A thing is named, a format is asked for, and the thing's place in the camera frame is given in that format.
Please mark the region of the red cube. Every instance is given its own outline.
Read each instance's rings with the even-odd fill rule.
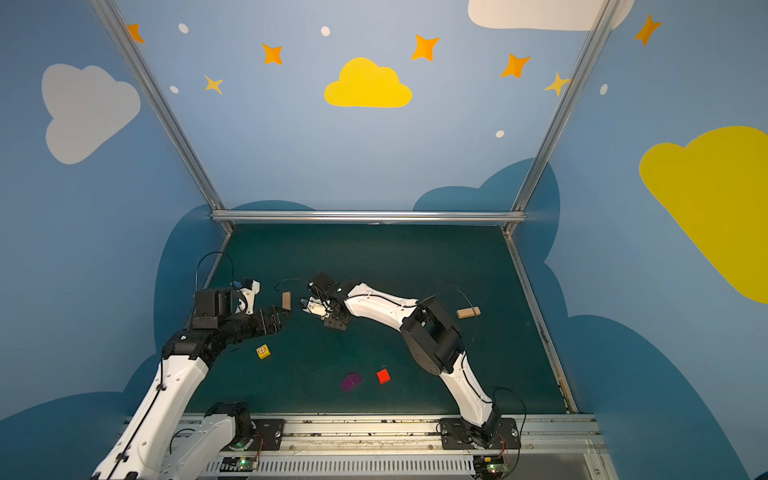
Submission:
[[[387,383],[390,380],[389,372],[387,372],[386,369],[376,373],[376,376],[379,377],[379,383]]]

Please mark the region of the green mat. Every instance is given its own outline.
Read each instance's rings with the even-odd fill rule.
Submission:
[[[227,246],[235,278],[261,282],[257,306],[280,305],[273,286],[319,270],[405,298],[424,298],[456,286],[479,306],[479,317],[458,320],[468,361],[489,395],[514,390],[528,413],[565,413],[564,403],[525,301],[511,257],[497,227],[425,225],[238,225]],[[211,286],[230,279],[222,261]],[[252,412],[456,414],[458,406],[438,376],[422,370],[402,335],[365,318],[347,331],[323,327],[300,311],[306,284],[289,281],[293,315],[276,335],[229,346],[195,392],[188,412],[215,402],[248,402]],[[449,312],[468,308],[454,290],[439,295]],[[259,359],[266,343],[271,356]],[[387,369],[391,381],[379,384]],[[357,372],[362,384],[344,392],[344,377]],[[498,391],[503,413],[523,413],[511,394]]]

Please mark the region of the purple block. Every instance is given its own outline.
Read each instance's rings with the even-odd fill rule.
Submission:
[[[341,388],[344,389],[345,392],[349,392],[356,386],[358,386],[360,383],[362,383],[362,377],[359,373],[350,373],[344,378],[344,381],[341,382]]]

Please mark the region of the star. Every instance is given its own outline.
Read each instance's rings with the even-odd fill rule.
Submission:
[[[425,38],[421,38],[420,36],[416,36],[416,51],[413,52],[413,56],[411,57],[411,60],[416,60],[417,58],[426,58],[429,61],[432,61],[432,49],[435,47],[435,44],[439,38],[433,38],[432,40],[427,40]]]
[[[210,78],[208,78],[208,75],[205,76],[205,79],[208,80],[208,86],[205,87],[206,90],[215,90],[219,92],[219,95],[221,95],[221,90],[219,90],[219,83],[221,83],[223,80],[219,81],[213,81]]]
[[[128,31],[131,33],[131,37],[139,43],[144,43],[144,39],[139,35],[139,24],[128,25]]]
[[[554,83],[544,89],[544,91],[547,90],[554,90],[558,93],[558,97],[560,96],[560,90],[563,88],[563,85],[567,84],[569,81],[571,81],[570,78],[566,78],[563,80],[560,78],[560,72],[554,74]]]
[[[513,54],[509,54],[509,65],[507,65],[507,69],[502,73],[502,78],[507,75],[514,75],[515,77],[520,78],[520,75],[523,74],[525,62],[530,59],[531,57],[517,58]]]
[[[650,15],[648,15],[648,20],[645,21],[645,25],[643,25],[643,29],[640,30],[640,32],[637,33],[637,35],[634,36],[635,40],[642,40],[643,46],[648,45],[648,40],[650,39],[650,36],[654,34],[654,31],[656,31],[657,28],[661,26],[661,22],[654,22]]]
[[[267,47],[265,43],[261,44],[264,47],[264,51],[266,52],[266,58],[264,58],[264,63],[277,63],[278,65],[282,65],[283,61],[280,60],[280,50],[283,50],[283,47]]]

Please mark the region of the wooden block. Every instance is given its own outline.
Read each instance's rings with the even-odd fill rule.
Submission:
[[[480,315],[480,307],[476,306],[475,311],[472,311],[471,308],[464,308],[461,310],[456,310],[456,316],[458,318],[469,318],[470,316],[478,316]]]

